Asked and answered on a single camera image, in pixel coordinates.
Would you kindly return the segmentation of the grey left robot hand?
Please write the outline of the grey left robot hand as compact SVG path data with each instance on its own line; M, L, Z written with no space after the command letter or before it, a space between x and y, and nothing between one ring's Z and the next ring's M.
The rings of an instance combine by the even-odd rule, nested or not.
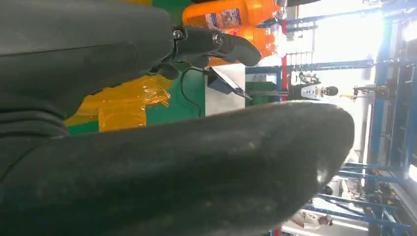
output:
M260 60L244 38L175 26L161 8L1 1L1 235L255 236L302 208L353 146L353 118L333 104L68 134L86 96L208 56Z

